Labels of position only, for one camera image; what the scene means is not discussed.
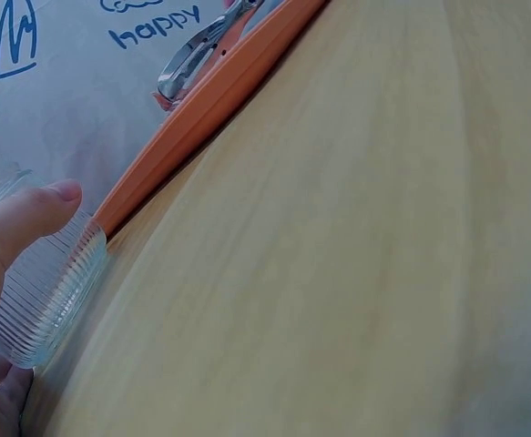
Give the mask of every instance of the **metal clip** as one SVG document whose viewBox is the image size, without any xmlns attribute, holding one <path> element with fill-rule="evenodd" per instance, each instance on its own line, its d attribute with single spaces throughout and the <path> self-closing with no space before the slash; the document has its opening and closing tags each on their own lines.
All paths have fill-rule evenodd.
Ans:
<svg viewBox="0 0 531 437">
<path fill-rule="evenodd" d="M 241 20 L 250 17 L 263 0 L 236 0 L 227 11 L 195 34 L 170 60 L 158 78 L 154 97 L 162 108 L 172 111 L 189 91 L 226 54 L 220 43 Z"/>
</svg>

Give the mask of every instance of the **wooden table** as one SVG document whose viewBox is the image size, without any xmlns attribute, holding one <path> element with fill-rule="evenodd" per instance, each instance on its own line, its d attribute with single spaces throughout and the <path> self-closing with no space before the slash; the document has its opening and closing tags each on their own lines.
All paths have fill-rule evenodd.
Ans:
<svg viewBox="0 0 531 437">
<path fill-rule="evenodd" d="M 31 435 L 531 435 L 531 0 L 334 0 L 110 252 Z"/>
</svg>

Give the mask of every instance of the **ribbed plastic cup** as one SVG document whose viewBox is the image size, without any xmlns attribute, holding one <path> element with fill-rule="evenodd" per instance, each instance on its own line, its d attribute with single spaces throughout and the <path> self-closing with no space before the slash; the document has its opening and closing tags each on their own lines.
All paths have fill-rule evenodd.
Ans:
<svg viewBox="0 0 531 437">
<path fill-rule="evenodd" d="M 0 201 L 42 186 L 32 171 L 0 162 Z M 106 243 L 101 227 L 79 210 L 62 230 L 20 255 L 0 297 L 2 356 L 23 369 L 52 358 L 103 268 Z"/>
</svg>

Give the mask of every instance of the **orange plastic strip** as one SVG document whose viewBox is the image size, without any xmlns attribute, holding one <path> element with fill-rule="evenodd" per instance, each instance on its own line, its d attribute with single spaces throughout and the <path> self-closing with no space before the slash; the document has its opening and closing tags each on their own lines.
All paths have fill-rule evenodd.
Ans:
<svg viewBox="0 0 531 437">
<path fill-rule="evenodd" d="M 168 117 L 96 213 L 108 236 L 256 89 L 327 0 L 285 0 Z"/>
</svg>

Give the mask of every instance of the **hand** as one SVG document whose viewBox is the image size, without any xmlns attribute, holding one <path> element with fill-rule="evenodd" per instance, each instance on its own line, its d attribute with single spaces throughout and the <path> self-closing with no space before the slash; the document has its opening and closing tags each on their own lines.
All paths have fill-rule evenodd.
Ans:
<svg viewBox="0 0 531 437">
<path fill-rule="evenodd" d="M 5 271 L 18 255 L 63 228 L 80 203 L 81 188 L 74 181 L 29 189 L 0 202 L 0 294 Z M 15 368 L 0 357 L 0 436 L 18 435 L 32 379 L 32 370 Z"/>
</svg>

